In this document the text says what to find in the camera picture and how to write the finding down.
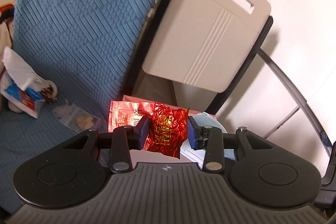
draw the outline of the metal screw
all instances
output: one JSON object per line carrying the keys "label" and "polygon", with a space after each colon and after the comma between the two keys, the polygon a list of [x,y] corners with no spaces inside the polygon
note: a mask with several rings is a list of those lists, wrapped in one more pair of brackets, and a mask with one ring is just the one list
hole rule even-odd
{"label": "metal screw", "polygon": [[240,132],[243,132],[243,131],[246,131],[246,130],[247,130],[247,127],[238,127],[238,130],[239,130]]}
{"label": "metal screw", "polygon": [[129,165],[128,163],[124,161],[120,161],[120,162],[116,162],[112,167],[114,170],[117,170],[117,171],[125,171],[129,168]]}
{"label": "metal screw", "polygon": [[211,171],[217,171],[217,170],[221,170],[223,168],[223,165],[221,165],[219,162],[215,162],[215,161],[211,161],[211,162],[208,162],[205,167],[208,169],[208,170],[211,170]]}

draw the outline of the red stripe on blanket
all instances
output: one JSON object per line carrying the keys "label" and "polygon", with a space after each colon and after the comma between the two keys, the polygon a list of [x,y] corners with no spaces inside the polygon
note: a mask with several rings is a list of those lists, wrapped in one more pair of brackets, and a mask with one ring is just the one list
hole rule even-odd
{"label": "red stripe on blanket", "polygon": [[5,6],[0,7],[0,13],[3,13],[4,11],[8,10],[8,9],[13,9],[14,5],[13,4],[7,4]]}

